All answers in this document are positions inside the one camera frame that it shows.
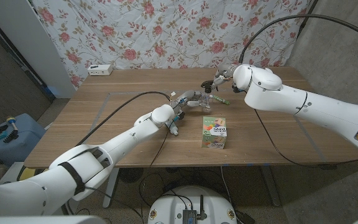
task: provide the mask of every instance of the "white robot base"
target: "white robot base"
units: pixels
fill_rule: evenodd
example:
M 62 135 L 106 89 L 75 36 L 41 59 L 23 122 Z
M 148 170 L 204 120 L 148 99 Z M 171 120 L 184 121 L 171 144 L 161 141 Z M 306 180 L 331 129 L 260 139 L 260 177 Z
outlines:
M 206 187 L 181 186 L 173 189 L 173 191 L 168 191 L 164 195 L 153 203 L 148 224 L 237 223 L 236 214 L 230 202 L 222 195 Z M 193 203 L 193 209 L 191 209 L 189 199 Z

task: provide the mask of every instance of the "wooden table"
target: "wooden table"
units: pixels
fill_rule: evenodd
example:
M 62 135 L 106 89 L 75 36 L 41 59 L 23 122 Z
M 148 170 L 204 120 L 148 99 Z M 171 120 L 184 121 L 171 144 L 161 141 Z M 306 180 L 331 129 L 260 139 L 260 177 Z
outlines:
M 283 83 L 313 91 L 306 80 L 290 67 L 271 68 Z M 162 91 L 179 96 L 186 90 L 202 90 L 215 68 L 116 70 L 106 77 L 88 77 L 53 122 L 24 165 L 46 168 L 60 154 L 71 149 L 90 129 L 123 102 L 143 91 Z M 255 111 L 244 103 L 245 93 L 233 93 L 231 83 L 214 92 L 230 105 L 214 101 L 212 112 L 185 108 L 177 122 L 178 136 L 168 135 L 152 167 L 251 166 L 289 164 L 272 146 Z M 168 103 L 162 95 L 144 95 L 129 103 L 101 126 L 88 144 L 102 144 L 131 128 L 134 121 L 154 108 Z M 337 134 L 292 115 L 259 111 L 262 121 L 279 150 L 288 158 L 305 164 L 358 159 L 358 149 Z M 201 148 L 203 116 L 226 118 L 227 142 L 224 149 Z M 166 128 L 138 145 L 116 167 L 149 167 L 167 133 Z

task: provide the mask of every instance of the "table leg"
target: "table leg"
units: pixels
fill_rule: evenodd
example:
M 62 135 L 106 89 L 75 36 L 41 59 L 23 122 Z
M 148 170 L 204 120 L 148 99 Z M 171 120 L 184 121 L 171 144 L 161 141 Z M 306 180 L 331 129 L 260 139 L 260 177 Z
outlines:
M 106 187 L 106 194 L 113 195 L 114 188 L 116 187 L 117 177 L 118 177 L 118 171 L 119 168 L 113 168 L 110 176 L 109 176 L 109 182 L 107 183 Z M 103 199 L 103 208 L 108 208 L 111 205 L 111 199 L 107 196 L 104 196 Z
M 260 170 L 262 171 L 262 175 L 264 177 L 265 184 L 269 192 L 270 198 L 272 199 L 273 206 L 275 207 L 281 206 L 280 197 L 278 196 L 278 191 L 276 188 L 276 184 L 274 182 L 274 178 L 270 166 L 260 166 Z

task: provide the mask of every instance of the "cable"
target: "cable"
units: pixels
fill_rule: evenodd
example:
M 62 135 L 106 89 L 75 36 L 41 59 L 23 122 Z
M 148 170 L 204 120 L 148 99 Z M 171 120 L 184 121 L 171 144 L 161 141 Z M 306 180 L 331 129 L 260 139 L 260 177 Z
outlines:
M 82 211 L 87 211 L 87 212 L 88 212 L 88 215 L 91 215 L 90 210 L 87 209 L 87 208 L 82 208 L 82 209 L 80 209 L 78 212 L 75 213 L 75 215 L 79 214 L 79 213 L 82 212 Z
M 255 113 L 256 113 L 256 115 L 258 116 L 260 123 L 261 123 L 262 126 L 264 127 L 265 132 L 266 132 L 266 134 L 267 134 L 267 137 L 270 139 L 270 142 L 273 144 L 273 147 L 276 149 L 276 151 L 277 151 L 284 159 L 288 160 L 289 162 L 291 162 L 291 163 L 293 163 L 293 164 L 296 164 L 296 165 L 298 165 L 298 166 L 308 167 L 308 168 L 321 168 L 321 169 L 324 169 L 324 168 L 334 168 L 334 167 L 337 166 L 337 165 L 348 164 L 348 163 L 351 163 L 351 162 L 358 162 L 358 159 L 353 159 L 353 160 L 349 160 L 349 161 L 337 162 L 337 163 L 332 163 L 332 164 L 329 164 L 329 163 L 327 163 L 327 164 L 317 164 L 317 166 L 309 166 L 309 165 L 304 165 L 304 164 L 297 163 L 297 162 L 295 162 L 295 161 L 293 161 L 293 160 L 287 158 L 286 156 L 284 156 L 284 155 L 280 152 L 280 150 L 278 150 L 277 146 L 276 146 L 276 145 L 274 144 L 274 142 L 273 142 L 272 137 L 270 137 L 269 132 L 267 131 L 264 122 L 263 122 L 262 119 L 260 118 L 260 116 L 259 116 L 259 114 L 258 114 L 258 111 L 255 110 Z
M 151 168 L 151 167 L 152 167 L 153 162 L 156 160 L 156 158 L 157 158 L 157 157 L 158 157 L 158 155 L 160 154 L 160 151 L 161 151 L 161 149 L 162 149 L 162 146 L 164 145 L 165 140 L 167 140 L 168 133 L 170 132 L 170 128 L 171 128 L 171 125 L 173 124 L 173 122 L 174 122 L 174 120 L 173 120 L 173 121 L 171 122 L 171 124 L 169 125 L 169 127 L 168 127 L 168 131 L 167 131 L 167 134 L 165 135 L 165 138 L 164 138 L 164 141 L 162 142 L 161 147 L 160 147 L 160 149 L 158 150 L 157 155 L 155 155 L 155 157 L 154 157 L 154 159 L 153 159 L 152 163 L 150 164 L 150 167 L 149 167 L 149 168 Z
M 186 205 L 185 201 L 183 201 L 183 199 L 182 199 L 178 194 L 176 194 L 172 189 L 171 189 L 170 191 L 172 191 L 172 193 L 173 193 L 174 195 L 176 195 L 177 197 L 180 198 L 180 200 L 185 204 L 185 208 L 186 208 L 186 210 L 187 210 L 187 205 Z M 193 209 L 193 202 L 191 202 L 191 200 L 188 199 L 188 198 L 187 198 L 187 200 L 189 200 L 189 202 L 190 202 L 190 208 L 191 208 L 191 210 L 192 210 L 192 209 Z
M 139 182 L 139 189 L 138 189 L 138 190 L 139 190 L 139 195 L 140 195 L 142 201 L 143 201 L 147 206 L 149 206 L 149 207 L 151 207 L 151 205 L 146 202 L 146 199 L 145 199 L 145 198 L 143 198 L 142 192 L 140 191 L 140 186 L 142 185 L 142 182 L 144 181 L 144 184 L 143 184 L 143 192 L 144 192 L 144 188 L 145 188 L 145 185 L 146 185 L 146 181 L 145 181 L 145 180 L 146 180 L 146 178 L 148 178 L 148 177 L 151 176 L 151 175 L 158 175 L 158 176 L 161 178 L 161 181 L 162 181 L 163 186 L 165 187 L 164 179 L 163 179 L 162 176 L 161 176 L 160 174 L 158 174 L 158 173 L 151 173 L 151 174 L 149 174 L 149 175 L 146 175 L 146 176 Z
M 68 211 L 70 211 L 70 214 L 71 214 L 71 215 L 74 215 L 74 212 L 73 212 L 73 210 L 72 210 L 71 207 L 70 207 L 70 200 L 68 200 L 68 201 L 66 202 L 66 206 L 67 206 L 67 208 L 68 208 Z
M 185 199 L 189 200 L 189 202 L 190 202 L 190 207 L 191 207 L 191 209 L 193 209 L 193 202 L 191 202 L 191 200 L 190 200 L 188 197 L 186 197 L 186 196 L 177 195 L 177 194 L 164 194 L 164 195 L 159 196 L 159 198 L 160 198 L 160 197 L 164 197 L 164 196 L 176 196 L 176 197 L 180 198 L 180 200 L 182 200 L 183 203 L 185 203 L 185 201 L 183 201 L 183 199 L 182 199 L 182 197 L 184 197 Z
M 86 189 L 90 189 L 90 190 L 94 190 L 94 191 L 97 191 L 97 192 L 100 192 L 101 194 L 105 195 L 106 197 L 110 198 L 111 200 L 121 204 L 121 205 L 124 205 L 126 206 L 127 208 L 130 208 L 132 211 L 136 212 L 136 214 L 140 217 L 140 219 L 142 220 L 142 223 L 144 224 L 144 221 L 143 221 L 143 216 L 134 208 L 132 208 L 131 206 L 125 204 L 124 202 L 121 202 L 121 201 L 118 201 L 117 199 L 113 198 L 112 196 L 104 193 L 102 190 L 99 190 L 99 189 L 96 189 L 96 188 L 93 188 L 93 187 L 85 187 Z
M 223 183 L 224 183 L 224 187 L 226 188 L 227 195 L 229 196 L 230 204 L 233 206 L 234 212 L 236 213 L 236 219 L 237 219 L 237 221 L 239 221 L 241 224 L 244 224 L 244 222 L 242 222 L 242 221 L 239 219 L 239 217 L 237 216 L 236 206 L 234 205 L 234 202 L 232 202 L 232 200 L 231 200 L 229 188 L 227 187 L 226 181 L 224 180 L 223 167 L 222 167 L 222 166 L 221 166 L 221 175 L 222 175 L 222 180 L 223 180 Z
M 294 16 L 285 16 L 285 17 L 282 17 L 282 18 L 279 18 L 279 19 L 276 19 L 272 22 L 269 22 L 266 26 L 264 26 L 263 28 L 261 28 L 254 36 L 251 37 L 251 39 L 248 41 L 248 43 L 246 43 L 246 45 L 244 46 L 244 49 L 242 49 L 242 52 L 241 52 L 241 55 L 240 55 L 240 58 L 239 58 L 239 65 L 242 64 L 242 61 L 244 59 L 244 54 L 246 53 L 246 50 L 248 48 L 248 46 L 251 44 L 251 42 L 260 34 L 262 33 L 265 29 L 267 29 L 268 27 L 270 27 L 271 25 L 277 23 L 277 22 L 281 22 L 281 21 L 284 21 L 284 20 L 287 20 L 287 19 L 296 19 L 296 18 L 308 18 L 308 17 L 311 17 L 311 18 L 319 18 L 319 19 L 325 19 L 325 20 L 328 20 L 328 21 L 332 21 L 332 22 L 336 22 L 340 25 L 344 25 L 356 32 L 358 32 L 358 27 L 355 26 L 355 25 L 352 25 L 348 22 L 345 22 L 345 21 L 342 21 L 340 19 L 336 19 L 336 18 L 333 18 L 333 17 L 329 17 L 329 16 L 324 16 L 324 15 L 317 15 L 317 14 L 305 14 L 305 15 L 294 15 Z
M 117 113 L 117 111 L 119 111 L 121 108 L 123 108 L 129 102 L 131 102 L 132 100 L 134 100 L 134 99 L 136 99 L 136 98 L 138 98 L 138 97 L 140 97 L 142 95 L 146 95 L 146 94 L 150 94 L 150 93 L 161 94 L 161 95 L 165 96 L 168 100 L 170 100 L 170 98 L 169 98 L 169 96 L 167 94 L 162 93 L 162 92 L 158 92 L 158 91 L 147 91 L 147 92 L 144 92 L 144 93 L 139 93 L 138 95 L 132 97 L 130 100 L 128 100 L 127 102 L 125 102 L 124 104 L 119 106 L 116 110 L 114 110 L 106 119 L 104 119 L 102 122 L 100 122 L 100 124 L 98 124 L 95 128 L 93 128 L 83 139 L 81 139 L 76 146 L 79 146 L 80 144 L 83 144 L 98 128 L 100 128 L 100 126 L 102 126 L 108 119 L 110 119 L 114 114 Z

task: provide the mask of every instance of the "pink rose pattern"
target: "pink rose pattern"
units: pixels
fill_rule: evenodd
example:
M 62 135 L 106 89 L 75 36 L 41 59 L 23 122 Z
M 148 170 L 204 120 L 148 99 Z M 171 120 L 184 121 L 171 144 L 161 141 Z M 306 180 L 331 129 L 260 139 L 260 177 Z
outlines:
M 124 52 L 124 58 L 126 60 L 135 60 L 136 59 L 136 51 L 134 49 L 126 49 Z
M 82 0 L 73 4 L 33 0 L 32 4 L 57 47 L 71 83 L 78 88 L 91 64 L 110 63 L 114 69 L 130 69 L 237 63 L 243 46 L 260 28 L 282 16 L 305 14 L 309 1 L 211 4 L 193 0 L 190 4 L 188 0 Z M 301 22 L 283 21 L 260 34 L 246 50 L 244 63 L 284 65 Z

